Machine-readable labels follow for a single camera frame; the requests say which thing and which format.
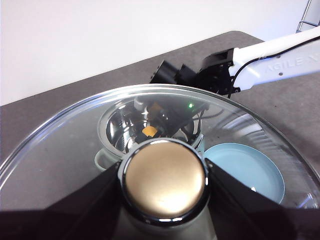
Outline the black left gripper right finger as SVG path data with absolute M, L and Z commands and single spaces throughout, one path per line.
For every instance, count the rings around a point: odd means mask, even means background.
M 286 208 L 205 159 L 208 209 L 219 240 L 318 240 L 318 209 Z

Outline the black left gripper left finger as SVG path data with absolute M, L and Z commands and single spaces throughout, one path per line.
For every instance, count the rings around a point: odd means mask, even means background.
M 43 210 L 0 213 L 2 240 L 110 240 L 121 211 L 119 163 Z

